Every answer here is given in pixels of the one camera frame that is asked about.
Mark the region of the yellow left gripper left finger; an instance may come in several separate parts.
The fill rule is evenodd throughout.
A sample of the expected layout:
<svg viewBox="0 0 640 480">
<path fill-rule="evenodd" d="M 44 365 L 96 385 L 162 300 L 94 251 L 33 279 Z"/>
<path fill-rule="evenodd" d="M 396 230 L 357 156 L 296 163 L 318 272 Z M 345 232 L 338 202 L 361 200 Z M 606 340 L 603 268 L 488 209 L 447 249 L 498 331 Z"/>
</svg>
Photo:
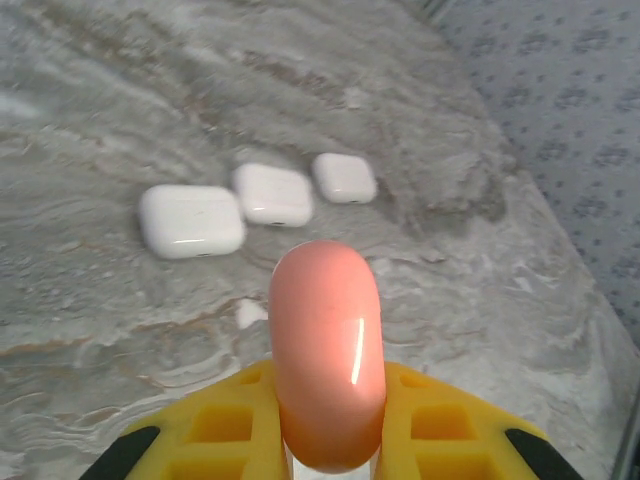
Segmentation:
<svg viewBox="0 0 640 480">
<path fill-rule="evenodd" d="M 273 363 L 255 363 L 131 424 L 83 479 L 286 479 Z"/>
</svg>

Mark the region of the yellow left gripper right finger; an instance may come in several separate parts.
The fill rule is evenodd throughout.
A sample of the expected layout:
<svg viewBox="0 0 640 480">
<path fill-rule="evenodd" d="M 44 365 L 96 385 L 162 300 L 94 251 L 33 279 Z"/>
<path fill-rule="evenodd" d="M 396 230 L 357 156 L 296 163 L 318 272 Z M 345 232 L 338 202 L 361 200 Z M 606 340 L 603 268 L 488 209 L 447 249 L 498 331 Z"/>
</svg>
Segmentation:
<svg viewBox="0 0 640 480">
<path fill-rule="evenodd" d="M 378 479 L 566 477 L 566 460 L 533 424 L 404 365 L 385 371 Z"/>
</svg>

